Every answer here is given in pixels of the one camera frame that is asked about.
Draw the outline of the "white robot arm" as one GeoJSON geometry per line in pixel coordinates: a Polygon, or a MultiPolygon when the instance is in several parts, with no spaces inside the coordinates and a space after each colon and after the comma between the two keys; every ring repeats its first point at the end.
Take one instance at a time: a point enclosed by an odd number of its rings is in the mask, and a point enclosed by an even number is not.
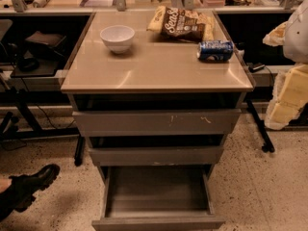
{"type": "Polygon", "coordinates": [[[281,45],[284,57],[295,62],[294,67],[275,77],[272,100],[266,111],[265,125],[280,130],[298,118],[308,103],[308,0],[286,22],[268,33],[263,43],[281,45]]]}

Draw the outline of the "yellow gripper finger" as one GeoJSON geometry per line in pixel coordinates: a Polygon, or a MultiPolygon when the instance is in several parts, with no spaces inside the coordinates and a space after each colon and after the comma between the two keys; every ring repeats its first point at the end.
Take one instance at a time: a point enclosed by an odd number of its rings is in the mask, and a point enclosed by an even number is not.
{"type": "Polygon", "coordinates": [[[263,38],[263,44],[268,46],[282,46],[285,39],[286,22],[281,23],[263,38]]]}
{"type": "Polygon", "coordinates": [[[288,71],[280,71],[274,80],[265,125],[272,130],[281,130],[299,117],[307,103],[308,65],[296,64],[288,71]]]}

